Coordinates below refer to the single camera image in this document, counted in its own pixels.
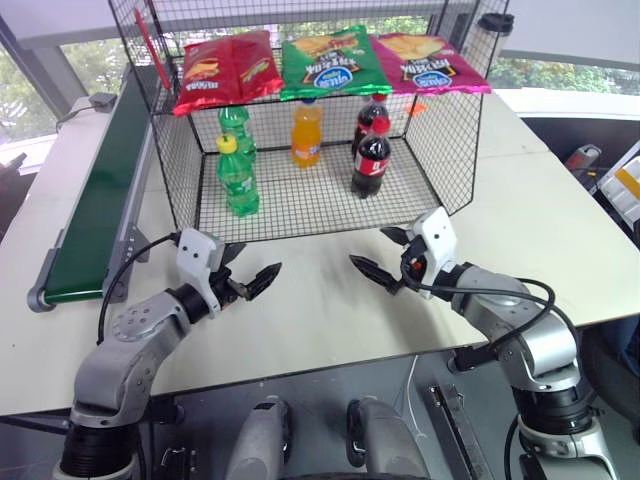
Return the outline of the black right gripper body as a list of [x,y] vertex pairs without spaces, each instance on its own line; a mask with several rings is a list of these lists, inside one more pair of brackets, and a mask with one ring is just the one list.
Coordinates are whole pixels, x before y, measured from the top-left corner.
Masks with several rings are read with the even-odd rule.
[[426,244],[420,236],[414,237],[412,240],[407,236],[401,236],[399,244],[405,250],[401,254],[401,279],[396,282],[396,290],[407,287],[415,292],[421,292],[422,280],[427,267]]

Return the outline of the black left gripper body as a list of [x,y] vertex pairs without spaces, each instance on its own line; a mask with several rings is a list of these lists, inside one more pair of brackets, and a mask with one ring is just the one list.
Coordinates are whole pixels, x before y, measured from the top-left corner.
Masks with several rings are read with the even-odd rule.
[[210,286],[222,309],[234,303],[238,298],[244,299],[244,284],[233,280],[231,274],[228,265],[224,265],[223,249],[220,265],[215,272],[210,274]]

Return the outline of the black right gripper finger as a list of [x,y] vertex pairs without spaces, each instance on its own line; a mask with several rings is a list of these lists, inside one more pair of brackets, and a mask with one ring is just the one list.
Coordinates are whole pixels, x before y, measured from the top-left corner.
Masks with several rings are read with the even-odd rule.
[[392,242],[401,246],[408,245],[412,241],[410,233],[406,229],[403,229],[401,227],[383,227],[380,229],[380,232],[387,238],[389,238]]
[[396,280],[389,272],[380,268],[373,260],[353,254],[349,255],[349,259],[361,274],[383,287],[391,295],[396,295],[403,287],[402,280]]

